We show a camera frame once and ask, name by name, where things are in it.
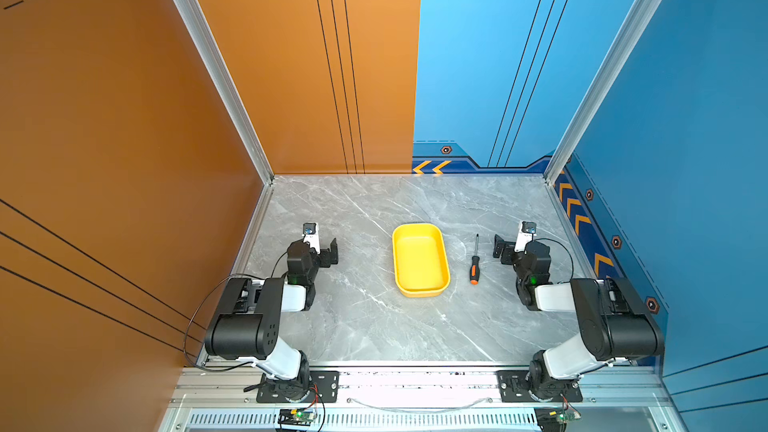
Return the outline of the orange black handled screwdriver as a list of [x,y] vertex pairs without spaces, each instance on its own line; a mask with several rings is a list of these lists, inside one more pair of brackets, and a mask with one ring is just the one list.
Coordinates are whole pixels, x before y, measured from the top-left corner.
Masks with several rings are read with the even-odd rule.
[[474,251],[471,257],[471,266],[469,271],[469,280],[472,285],[477,285],[480,280],[479,235],[475,236]]

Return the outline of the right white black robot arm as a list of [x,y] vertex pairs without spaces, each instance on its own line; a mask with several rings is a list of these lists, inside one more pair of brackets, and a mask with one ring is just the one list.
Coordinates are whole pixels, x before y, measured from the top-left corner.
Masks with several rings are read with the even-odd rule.
[[621,361],[660,356],[661,328],[626,278],[572,278],[550,281],[550,248],[529,234],[515,241],[494,236],[493,256],[510,265],[523,306],[535,312],[568,312],[578,333],[536,352],[520,382],[542,402],[571,399],[584,375]]

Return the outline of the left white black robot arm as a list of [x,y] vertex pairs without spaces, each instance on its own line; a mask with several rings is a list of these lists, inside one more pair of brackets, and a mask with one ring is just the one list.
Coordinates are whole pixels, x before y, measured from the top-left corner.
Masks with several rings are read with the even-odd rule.
[[319,250],[297,240],[286,251],[288,270],[263,281],[230,279],[206,331],[207,354],[234,360],[240,367],[260,369],[258,387],[289,401],[310,393],[310,367],[306,354],[279,336],[283,313],[306,312],[316,297],[315,279],[321,268],[339,262],[338,242]]

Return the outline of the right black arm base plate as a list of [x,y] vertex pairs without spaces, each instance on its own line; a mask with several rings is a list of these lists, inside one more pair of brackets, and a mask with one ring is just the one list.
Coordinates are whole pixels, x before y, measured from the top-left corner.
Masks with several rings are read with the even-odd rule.
[[562,404],[583,401],[577,381],[553,379],[546,372],[532,378],[530,371],[507,369],[497,371],[496,379],[503,403]]

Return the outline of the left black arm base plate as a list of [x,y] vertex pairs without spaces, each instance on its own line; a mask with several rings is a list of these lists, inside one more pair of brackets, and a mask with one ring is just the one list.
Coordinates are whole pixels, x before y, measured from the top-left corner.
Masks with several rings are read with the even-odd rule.
[[335,403],[338,397],[339,377],[337,371],[302,372],[295,379],[279,380],[262,378],[256,392],[259,404],[296,403],[310,404],[316,399]]

